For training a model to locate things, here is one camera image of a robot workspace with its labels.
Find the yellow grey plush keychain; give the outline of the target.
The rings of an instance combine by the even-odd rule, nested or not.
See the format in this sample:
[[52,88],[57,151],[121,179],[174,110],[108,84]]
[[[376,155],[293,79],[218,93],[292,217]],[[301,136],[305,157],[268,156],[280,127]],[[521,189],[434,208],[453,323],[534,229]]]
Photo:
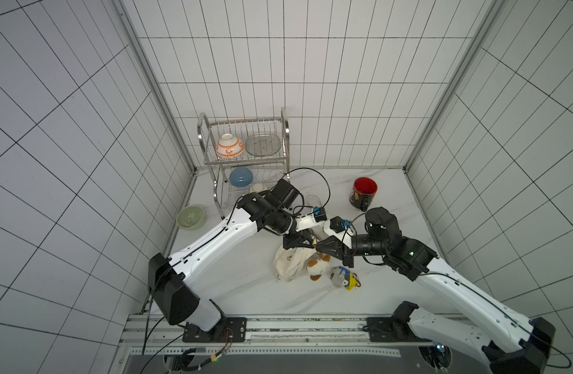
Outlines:
[[335,266],[330,270],[330,280],[336,288],[347,291],[361,287],[358,275],[343,266]]

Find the brown white plush charm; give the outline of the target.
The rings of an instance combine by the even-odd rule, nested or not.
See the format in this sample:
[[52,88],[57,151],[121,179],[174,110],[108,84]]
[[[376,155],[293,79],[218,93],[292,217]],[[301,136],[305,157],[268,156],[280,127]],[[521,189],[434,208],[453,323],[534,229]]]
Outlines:
[[331,256],[317,252],[306,265],[306,271],[312,281],[319,280],[330,269]]

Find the cream canvas shoulder bag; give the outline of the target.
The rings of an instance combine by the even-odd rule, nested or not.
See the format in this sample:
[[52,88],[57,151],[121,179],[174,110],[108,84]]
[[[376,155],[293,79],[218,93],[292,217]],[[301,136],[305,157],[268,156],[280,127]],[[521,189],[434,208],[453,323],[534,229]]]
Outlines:
[[[318,242],[318,236],[315,231],[310,228],[314,236],[314,244]],[[308,276],[306,271],[306,265],[308,260],[317,253],[316,248],[306,249],[306,248],[296,248],[285,250],[281,246],[274,257],[272,262],[273,271],[275,276],[283,282],[291,282],[296,278]]]

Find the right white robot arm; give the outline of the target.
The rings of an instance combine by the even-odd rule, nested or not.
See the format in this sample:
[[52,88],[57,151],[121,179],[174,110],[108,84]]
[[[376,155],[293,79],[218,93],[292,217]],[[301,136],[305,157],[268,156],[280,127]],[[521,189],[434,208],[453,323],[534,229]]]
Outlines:
[[492,373],[542,373],[556,334],[542,317],[531,319],[503,305],[461,276],[434,250],[400,230],[397,218],[383,207],[364,213],[364,233],[350,221],[312,211],[327,237],[316,249],[353,266],[355,257],[379,256],[383,265],[433,291],[461,312],[470,324],[436,316],[413,302],[401,302],[385,327],[370,323],[373,334],[397,341],[432,341],[464,353]]

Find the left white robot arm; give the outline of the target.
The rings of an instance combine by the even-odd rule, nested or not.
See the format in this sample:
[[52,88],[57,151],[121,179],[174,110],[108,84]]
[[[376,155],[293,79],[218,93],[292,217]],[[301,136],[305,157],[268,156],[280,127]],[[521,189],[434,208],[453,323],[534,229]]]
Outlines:
[[190,246],[149,260],[148,289],[171,326],[186,322],[200,330],[216,328],[222,312],[211,299],[195,293],[197,278],[226,252],[267,230],[283,239],[283,248],[313,247],[311,229],[319,225],[313,213],[296,217],[287,210],[290,195],[298,191],[281,179],[265,193],[248,193],[235,203],[229,216]]

